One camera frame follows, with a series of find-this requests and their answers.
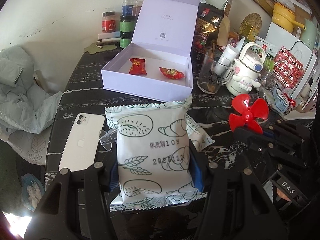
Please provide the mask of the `red plastic propeller fan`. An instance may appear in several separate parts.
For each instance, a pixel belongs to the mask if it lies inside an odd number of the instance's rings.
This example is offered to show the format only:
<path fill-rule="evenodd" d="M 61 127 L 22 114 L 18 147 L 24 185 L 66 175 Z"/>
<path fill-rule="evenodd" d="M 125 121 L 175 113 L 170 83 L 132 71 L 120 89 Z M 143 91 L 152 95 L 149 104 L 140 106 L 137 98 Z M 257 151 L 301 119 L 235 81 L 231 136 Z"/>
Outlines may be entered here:
<path fill-rule="evenodd" d="M 257 119 L 267 120 L 269 115 L 268 104 L 264 99 L 258 98 L 250 106 L 250 96 L 248 94 L 240 94 L 232 100 L 232 107 L 240 115 L 231 113 L 229 115 L 229 126 L 232 132 L 237 128 L 247 127 L 250 131 L 263 134 L 262 127 L 256 121 Z"/>

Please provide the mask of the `clear acrylic phone stand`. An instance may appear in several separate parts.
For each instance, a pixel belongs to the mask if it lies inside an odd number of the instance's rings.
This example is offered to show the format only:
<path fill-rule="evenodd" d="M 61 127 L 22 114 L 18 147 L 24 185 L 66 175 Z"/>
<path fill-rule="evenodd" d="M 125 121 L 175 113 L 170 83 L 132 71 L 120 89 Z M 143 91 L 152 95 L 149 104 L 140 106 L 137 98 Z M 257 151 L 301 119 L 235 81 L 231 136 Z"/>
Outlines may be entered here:
<path fill-rule="evenodd" d="M 99 141 L 101 146 L 107 151 L 112 150 L 113 143 L 117 142 L 117 130 L 110 129 L 109 131 L 101 130 L 99 133 Z"/>

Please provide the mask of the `white printed bread packet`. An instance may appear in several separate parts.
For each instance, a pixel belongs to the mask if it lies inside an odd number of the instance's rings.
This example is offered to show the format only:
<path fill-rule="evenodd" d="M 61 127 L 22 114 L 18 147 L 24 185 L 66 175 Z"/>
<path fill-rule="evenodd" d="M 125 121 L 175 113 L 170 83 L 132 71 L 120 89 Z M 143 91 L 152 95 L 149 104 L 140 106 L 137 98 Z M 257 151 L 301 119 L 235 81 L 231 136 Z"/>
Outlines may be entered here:
<path fill-rule="evenodd" d="M 193 185 L 183 101 L 105 108 L 107 125 L 117 130 L 120 194 L 111 211 L 151 210 L 206 196 Z"/>

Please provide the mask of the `red gold candy packet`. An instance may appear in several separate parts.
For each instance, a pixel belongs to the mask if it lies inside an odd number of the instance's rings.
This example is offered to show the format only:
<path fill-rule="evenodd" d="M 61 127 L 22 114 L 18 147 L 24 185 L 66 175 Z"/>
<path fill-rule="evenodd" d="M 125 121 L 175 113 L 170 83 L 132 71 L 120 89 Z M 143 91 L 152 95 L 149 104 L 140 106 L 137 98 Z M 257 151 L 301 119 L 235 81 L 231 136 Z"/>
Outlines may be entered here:
<path fill-rule="evenodd" d="M 176 69 L 160 67 L 159 70 L 168 79 L 179 80 L 185 78 L 183 72 L 180 72 Z"/>

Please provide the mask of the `small red snack packet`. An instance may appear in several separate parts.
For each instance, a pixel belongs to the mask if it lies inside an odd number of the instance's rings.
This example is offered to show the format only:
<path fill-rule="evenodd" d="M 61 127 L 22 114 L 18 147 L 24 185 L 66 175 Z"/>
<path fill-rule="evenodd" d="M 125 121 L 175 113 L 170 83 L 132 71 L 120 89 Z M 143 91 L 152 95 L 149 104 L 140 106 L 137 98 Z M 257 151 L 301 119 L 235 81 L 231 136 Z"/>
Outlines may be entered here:
<path fill-rule="evenodd" d="M 145 70 L 145 59 L 140 58 L 131 58 L 130 62 L 132 66 L 129 70 L 129 74 L 131 75 L 146 75 L 147 72 Z"/>

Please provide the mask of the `red barbecue sign bag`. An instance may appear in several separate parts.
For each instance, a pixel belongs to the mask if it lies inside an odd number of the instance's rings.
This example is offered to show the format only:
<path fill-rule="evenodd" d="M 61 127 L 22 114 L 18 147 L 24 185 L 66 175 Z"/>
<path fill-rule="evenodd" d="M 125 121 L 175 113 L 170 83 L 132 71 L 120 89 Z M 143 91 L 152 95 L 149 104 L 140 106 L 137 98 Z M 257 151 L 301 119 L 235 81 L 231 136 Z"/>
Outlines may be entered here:
<path fill-rule="evenodd" d="M 304 75 L 303 64 L 281 46 L 274 58 L 273 74 L 283 88 L 294 89 Z"/>

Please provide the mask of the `white cinnamoroll kettle bottle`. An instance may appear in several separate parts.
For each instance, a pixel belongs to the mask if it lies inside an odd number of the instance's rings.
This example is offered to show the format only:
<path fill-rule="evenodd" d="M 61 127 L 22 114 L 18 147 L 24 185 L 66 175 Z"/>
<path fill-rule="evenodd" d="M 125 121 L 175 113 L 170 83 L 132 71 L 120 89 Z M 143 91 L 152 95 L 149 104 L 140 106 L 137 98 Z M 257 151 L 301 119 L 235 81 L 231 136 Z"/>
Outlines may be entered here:
<path fill-rule="evenodd" d="M 254 42 L 246 43 L 239 58 L 234 60 L 232 76 L 226 83 L 228 91 L 238 96 L 248 94 L 252 88 L 260 88 L 258 77 L 265 59 L 266 53 L 261 45 Z"/>

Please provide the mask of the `glass mug with spoon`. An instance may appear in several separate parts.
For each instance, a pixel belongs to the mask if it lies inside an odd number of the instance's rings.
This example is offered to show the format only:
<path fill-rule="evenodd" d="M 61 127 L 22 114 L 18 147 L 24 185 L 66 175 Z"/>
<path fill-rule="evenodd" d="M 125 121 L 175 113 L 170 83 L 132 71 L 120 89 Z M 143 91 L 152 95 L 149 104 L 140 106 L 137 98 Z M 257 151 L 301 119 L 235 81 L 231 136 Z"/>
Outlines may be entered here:
<path fill-rule="evenodd" d="M 207 94 L 216 94 L 221 86 L 227 82 L 227 72 L 231 69 L 232 64 L 226 68 L 222 76 L 214 73 L 214 67 L 222 54 L 216 49 L 215 43 L 212 47 L 205 50 L 201 71 L 197 80 L 199 89 Z"/>

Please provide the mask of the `white rolled tube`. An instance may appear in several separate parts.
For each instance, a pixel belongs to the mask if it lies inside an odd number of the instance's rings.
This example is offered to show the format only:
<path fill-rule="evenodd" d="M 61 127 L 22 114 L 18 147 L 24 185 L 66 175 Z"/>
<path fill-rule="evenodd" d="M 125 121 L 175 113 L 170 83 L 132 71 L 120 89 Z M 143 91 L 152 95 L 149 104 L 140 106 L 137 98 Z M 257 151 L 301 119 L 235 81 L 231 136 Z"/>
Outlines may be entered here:
<path fill-rule="evenodd" d="M 228 44 L 215 64 L 214 73 L 218 76 L 222 76 L 226 68 L 234 62 L 234 59 L 238 55 L 239 51 L 235 47 Z"/>

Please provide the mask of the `brown paper bag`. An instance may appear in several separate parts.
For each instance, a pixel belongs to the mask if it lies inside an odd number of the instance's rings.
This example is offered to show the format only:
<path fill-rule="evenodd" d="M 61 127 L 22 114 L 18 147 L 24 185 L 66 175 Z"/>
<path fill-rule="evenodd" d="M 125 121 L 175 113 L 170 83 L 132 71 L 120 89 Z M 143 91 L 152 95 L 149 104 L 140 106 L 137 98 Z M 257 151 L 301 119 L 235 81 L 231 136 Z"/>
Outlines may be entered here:
<path fill-rule="evenodd" d="M 230 20 L 225 15 L 219 25 L 219 33 L 217 37 L 217 46 L 226 46 L 228 43 L 228 37 L 229 37 L 229 31 L 230 31 Z"/>

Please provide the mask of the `round woven trivet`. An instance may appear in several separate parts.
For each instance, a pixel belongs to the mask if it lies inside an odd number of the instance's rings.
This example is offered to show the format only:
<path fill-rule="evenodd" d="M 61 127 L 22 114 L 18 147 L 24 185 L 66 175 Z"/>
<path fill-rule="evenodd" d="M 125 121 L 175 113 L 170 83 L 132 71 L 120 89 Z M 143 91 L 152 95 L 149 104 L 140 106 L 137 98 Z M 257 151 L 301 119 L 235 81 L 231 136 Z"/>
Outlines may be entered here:
<path fill-rule="evenodd" d="M 256 13 L 256 12 L 253 12 L 249 15 L 247 15 L 242 23 L 240 24 L 240 27 L 239 27 L 239 34 L 241 34 L 242 36 L 244 36 L 244 33 L 245 33 L 245 29 L 248 27 L 248 26 L 252 26 L 252 27 L 255 27 L 255 29 L 258 30 L 258 32 L 260 32 L 261 28 L 262 28 L 262 19 L 261 19 L 261 16 Z"/>

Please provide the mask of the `grey puffer jacket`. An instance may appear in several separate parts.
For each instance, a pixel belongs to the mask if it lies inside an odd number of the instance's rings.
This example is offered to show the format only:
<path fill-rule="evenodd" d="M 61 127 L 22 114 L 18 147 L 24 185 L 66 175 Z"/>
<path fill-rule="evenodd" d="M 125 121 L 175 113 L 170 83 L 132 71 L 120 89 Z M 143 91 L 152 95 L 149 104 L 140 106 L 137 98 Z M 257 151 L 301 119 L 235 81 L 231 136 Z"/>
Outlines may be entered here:
<path fill-rule="evenodd" d="M 34 82 L 34 63 L 15 45 L 1 51 L 1 129 L 40 134 L 52 125 L 62 92 L 48 94 Z"/>

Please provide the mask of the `lavender open gift box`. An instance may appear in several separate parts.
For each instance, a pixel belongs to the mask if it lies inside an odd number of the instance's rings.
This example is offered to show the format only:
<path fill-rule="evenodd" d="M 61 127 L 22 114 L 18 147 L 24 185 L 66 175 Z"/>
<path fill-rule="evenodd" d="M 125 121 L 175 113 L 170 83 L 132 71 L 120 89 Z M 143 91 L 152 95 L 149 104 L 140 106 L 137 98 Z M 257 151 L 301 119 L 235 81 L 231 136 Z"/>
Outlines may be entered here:
<path fill-rule="evenodd" d="M 190 58 L 200 0 L 144 0 L 131 43 L 101 70 L 103 88 L 161 102 L 182 101 L 193 89 Z M 145 59 L 146 75 L 131 75 L 131 58 Z M 183 72 L 166 78 L 160 67 Z"/>

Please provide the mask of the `green black jar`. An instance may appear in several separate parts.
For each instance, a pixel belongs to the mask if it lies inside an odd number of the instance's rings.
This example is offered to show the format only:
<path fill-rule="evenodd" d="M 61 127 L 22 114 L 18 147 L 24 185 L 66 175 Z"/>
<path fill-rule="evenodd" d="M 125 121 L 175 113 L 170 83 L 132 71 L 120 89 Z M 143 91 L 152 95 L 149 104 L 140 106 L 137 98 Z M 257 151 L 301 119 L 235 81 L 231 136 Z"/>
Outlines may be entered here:
<path fill-rule="evenodd" d="M 121 48 L 127 47 L 132 40 L 133 32 L 136 26 L 136 16 L 120 16 L 119 21 L 119 32 L 120 41 L 119 45 Z"/>

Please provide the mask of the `red label jar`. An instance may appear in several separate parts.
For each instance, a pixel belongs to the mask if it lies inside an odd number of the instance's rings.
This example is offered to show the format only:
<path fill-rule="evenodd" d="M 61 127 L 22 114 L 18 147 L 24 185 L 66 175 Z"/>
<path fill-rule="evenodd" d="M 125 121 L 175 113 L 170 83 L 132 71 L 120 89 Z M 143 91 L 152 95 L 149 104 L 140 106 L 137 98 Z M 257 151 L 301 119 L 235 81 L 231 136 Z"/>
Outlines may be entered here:
<path fill-rule="evenodd" d="M 101 29 L 103 33 L 111 33 L 116 31 L 116 18 L 114 11 L 103 12 Z"/>

